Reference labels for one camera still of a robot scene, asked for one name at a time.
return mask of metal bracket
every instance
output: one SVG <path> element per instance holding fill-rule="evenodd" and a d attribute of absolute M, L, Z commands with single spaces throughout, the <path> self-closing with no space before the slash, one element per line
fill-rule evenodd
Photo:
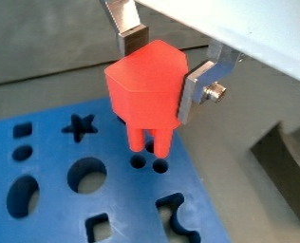
<path fill-rule="evenodd" d="M 148 27 L 138 18 L 134 0 L 99 0 L 116 35 L 120 54 L 127 56 L 148 43 Z"/>
<path fill-rule="evenodd" d="M 186 124 L 195 108 L 206 100 L 218 103 L 224 96 L 226 88 L 218 80 L 227 76 L 242 61 L 242 53 L 216 40 L 211 40 L 207 50 L 208 60 L 186 75 L 180 98 L 178 120 Z"/>
<path fill-rule="evenodd" d="M 134 0 L 100 0 L 100 3 L 116 34 L 119 51 L 127 56 L 147 45 L 148 27 L 139 21 Z M 190 71 L 184 80 L 176 114 L 183 124 L 187 123 L 198 104 L 206 100 L 215 103 L 222 100 L 226 88 L 218 80 L 232 72 L 236 62 L 242 61 L 240 52 L 214 39 L 208 46 L 207 57 L 208 60 Z"/>

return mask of white surface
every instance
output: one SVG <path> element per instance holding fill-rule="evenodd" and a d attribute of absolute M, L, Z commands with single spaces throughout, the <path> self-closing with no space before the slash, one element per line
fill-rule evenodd
<path fill-rule="evenodd" d="M 300 0 L 136 0 L 300 80 Z"/>

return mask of circular hole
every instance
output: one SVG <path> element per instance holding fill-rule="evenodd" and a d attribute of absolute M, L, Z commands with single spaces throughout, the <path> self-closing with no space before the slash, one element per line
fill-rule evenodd
<path fill-rule="evenodd" d="M 154 141 L 152 140 L 146 142 L 144 149 L 148 153 L 154 154 Z"/>
<path fill-rule="evenodd" d="M 8 191 L 7 209 L 13 218 L 23 218 L 36 208 L 39 197 L 37 182 L 31 176 L 19 178 Z"/>
<path fill-rule="evenodd" d="M 33 149 L 29 145 L 23 145 L 12 151 L 12 159 L 16 161 L 25 160 L 33 153 Z"/>
<path fill-rule="evenodd" d="M 144 166 L 146 160 L 144 160 L 143 156 L 134 155 L 131 157 L 130 163 L 134 168 L 140 169 Z"/>
<path fill-rule="evenodd" d="M 154 171 L 159 174 L 167 171 L 167 162 L 164 159 L 156 159 L 152 164 Z"/>
<path fill-rule="evenodd" d="M 105 180 L 105 166 L 99 159 L 79 159 L 67 173 L 67 184 L 77 194 L 89 194 L 103 185 Z"/>

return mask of blue shape sorter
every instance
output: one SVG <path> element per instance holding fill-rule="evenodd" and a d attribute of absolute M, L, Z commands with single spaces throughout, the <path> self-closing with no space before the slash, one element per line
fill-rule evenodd
<path fill-rule="evenodd" d="M 111 236 L 100 242 L 167 242 L 164 205 L 175 207 L 170 227 L 188 242 L 230 242 L 178 134 L 166 159 L 146 140 L 131 152 L 109 99 L 0 121 L 0 243 L 93 242 L 105 221 Z M 83 193 L 88 173 L 104 181 Z"/>

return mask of red peg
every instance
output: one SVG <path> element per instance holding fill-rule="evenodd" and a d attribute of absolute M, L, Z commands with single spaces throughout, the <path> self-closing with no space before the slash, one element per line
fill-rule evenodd
<path fill-rule="evenodd" d="M 105 68 L 112 111 L 126 122 L 130 148 L 144 147 L 143 130 L 154 137 L 154 154 L 168 154 L 176 111 L 187 73 L 184 53 L 163 41 L 147 46 Z"/>

